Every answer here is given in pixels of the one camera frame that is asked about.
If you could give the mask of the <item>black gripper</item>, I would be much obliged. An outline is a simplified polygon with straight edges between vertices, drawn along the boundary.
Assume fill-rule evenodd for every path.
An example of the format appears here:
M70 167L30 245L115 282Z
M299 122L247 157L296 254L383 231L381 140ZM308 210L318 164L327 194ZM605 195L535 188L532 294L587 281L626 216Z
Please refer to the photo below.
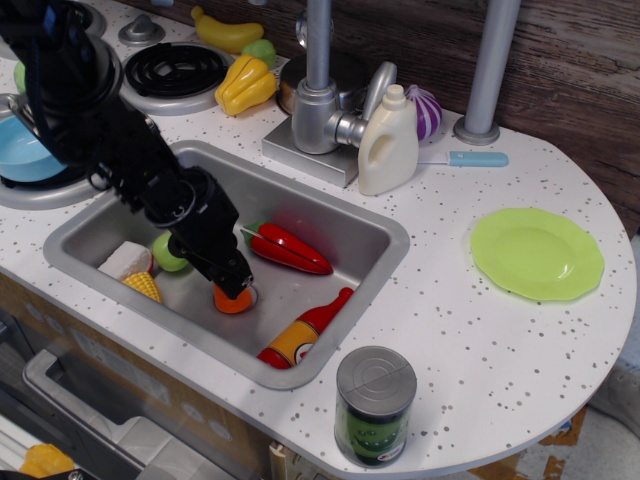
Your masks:
M170 252L227 298L236 300L253 284L234 234L239 213L209 172L200 167L162 172L147 183L142 203L147 219L171 233Z

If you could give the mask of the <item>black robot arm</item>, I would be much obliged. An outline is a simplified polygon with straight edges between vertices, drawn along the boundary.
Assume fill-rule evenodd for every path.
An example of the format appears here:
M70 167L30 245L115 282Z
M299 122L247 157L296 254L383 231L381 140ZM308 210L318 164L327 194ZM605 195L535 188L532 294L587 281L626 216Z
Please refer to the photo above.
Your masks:
M233 229L239 214L201 167L183 167L146 116L120 95L114 50L59 1L4 1L1 36L26 67L21 119L61 163L97 175L134 212L172 235L186 259L227 297L252 281Z

